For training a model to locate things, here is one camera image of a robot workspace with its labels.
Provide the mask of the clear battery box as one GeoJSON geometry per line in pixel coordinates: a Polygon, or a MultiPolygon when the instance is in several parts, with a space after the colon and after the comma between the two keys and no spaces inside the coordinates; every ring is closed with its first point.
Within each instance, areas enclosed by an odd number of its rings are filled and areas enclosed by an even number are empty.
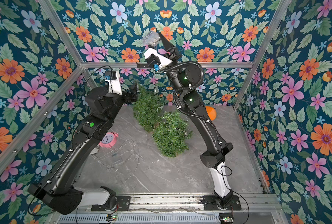
{"type": "Polygon", "coordinates": [[[142,44],[148,47],[156,47],[159,42],[159,33],[152,30],[142,39],[142,44]]]}

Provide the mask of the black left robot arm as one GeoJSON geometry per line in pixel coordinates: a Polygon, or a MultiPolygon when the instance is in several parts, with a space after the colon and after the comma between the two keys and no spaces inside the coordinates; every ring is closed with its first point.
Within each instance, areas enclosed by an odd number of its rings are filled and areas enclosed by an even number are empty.
{"type": "Polygon", "coordinates": [[[121,94],[112,93],[106,86],[92,89],[85,98],[90,114],[76,128],[71,145],[49,174],[29,186],[28,193],[62,215],[87,205],[114,210],[116,193],[113,190],[104,186],[94,190],[76,189],[74,183],[91,151],[113,126],[122,106],[137,101],[137,90],[137,84],[121,94]]]}

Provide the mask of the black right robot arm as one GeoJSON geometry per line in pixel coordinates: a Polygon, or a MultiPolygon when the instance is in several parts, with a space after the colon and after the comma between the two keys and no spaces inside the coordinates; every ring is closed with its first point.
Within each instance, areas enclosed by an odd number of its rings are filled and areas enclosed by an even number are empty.
{"type": "Polygon", "coordinates": [[[175,89],[173,100],[177,109],[194,123],[206,144],[207,149],[200,159],[212,175],[215,205],[225,210],[230,206],[234,196],[225,172],[225,156],[233,149],[233,145],[221,137],[197,91],[203,83],[205,71],[198,62],[178,62],[182,57],[178,49],[161,33],[157,36],[166,50],[164,57],[171,61],[160,70],[167,74],[175,89]]]}

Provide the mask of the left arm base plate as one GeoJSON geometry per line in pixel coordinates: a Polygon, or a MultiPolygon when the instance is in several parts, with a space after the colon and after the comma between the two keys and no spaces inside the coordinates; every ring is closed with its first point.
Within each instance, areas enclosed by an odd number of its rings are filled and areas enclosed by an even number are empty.
{"type": "Polygon", "coordinates": [[[130,201],[130,196],[112,196],[103,205],[93,205],[91,211],[128,211],[130,201]]]}

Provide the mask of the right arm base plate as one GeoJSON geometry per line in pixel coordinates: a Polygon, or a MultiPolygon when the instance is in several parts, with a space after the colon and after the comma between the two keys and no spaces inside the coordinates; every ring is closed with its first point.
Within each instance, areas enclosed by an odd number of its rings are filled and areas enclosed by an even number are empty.
{"type": "Polygon", "coordinates": [[[203,204],[205,211],[240,211],[242,209],[238,196],[219,199],[214,195],[204,195],[199,201],[203,204]]]}

